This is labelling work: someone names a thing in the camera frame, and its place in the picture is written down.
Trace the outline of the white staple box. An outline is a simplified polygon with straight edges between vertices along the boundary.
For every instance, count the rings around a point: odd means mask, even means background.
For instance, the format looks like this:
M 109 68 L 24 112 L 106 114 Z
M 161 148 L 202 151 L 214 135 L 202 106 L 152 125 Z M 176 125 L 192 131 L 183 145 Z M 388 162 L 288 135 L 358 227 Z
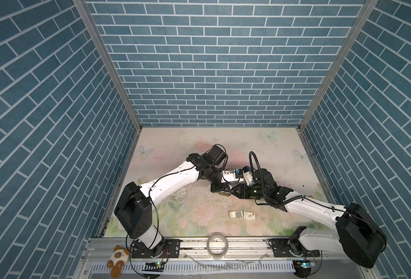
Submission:
M 243 218 L 245 220 L 250 220 L 250 221 L 255 221 L 256 220 L 256 215 L 254 212 L 243 212 Z

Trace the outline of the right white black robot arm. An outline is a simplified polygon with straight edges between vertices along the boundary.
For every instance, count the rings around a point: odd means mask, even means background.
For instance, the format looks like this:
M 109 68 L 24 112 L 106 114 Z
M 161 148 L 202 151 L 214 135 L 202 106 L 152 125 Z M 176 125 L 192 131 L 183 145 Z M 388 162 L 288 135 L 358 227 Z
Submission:
M 300 226 L 287 242 L 290 253 L 304 256 L 306 252 L 328 251 L 346 255 L 356 264 L 374 267 L 387 246 L 387 237 L 367 211 L 356 203 L 334 205 L 277 185 L 266 170 L 226 170 L 222 182 L 231 195 L 253 199 L 258 206 L 270 206 L 286 213 L 307 217 L 326 226 L 325 230 Z

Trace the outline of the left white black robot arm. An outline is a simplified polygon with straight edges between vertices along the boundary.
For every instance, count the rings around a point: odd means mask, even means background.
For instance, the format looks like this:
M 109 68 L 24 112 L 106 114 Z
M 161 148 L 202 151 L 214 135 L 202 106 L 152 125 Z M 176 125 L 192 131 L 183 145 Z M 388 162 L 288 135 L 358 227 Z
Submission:
M 144 183 L 130 182 L 125 186 L 114 208 L 114 215 L 131 239 L 139 240 L 147 249 L 162 248 L 164 238 L 159 232 L 160 218 L 153 224 L 153 211 L 168 196 L 198 180 L 227 187 L 222 172 L 228 155 L 220 144 L 203 154 L 192 153 L 177 168 L 161 177 Z

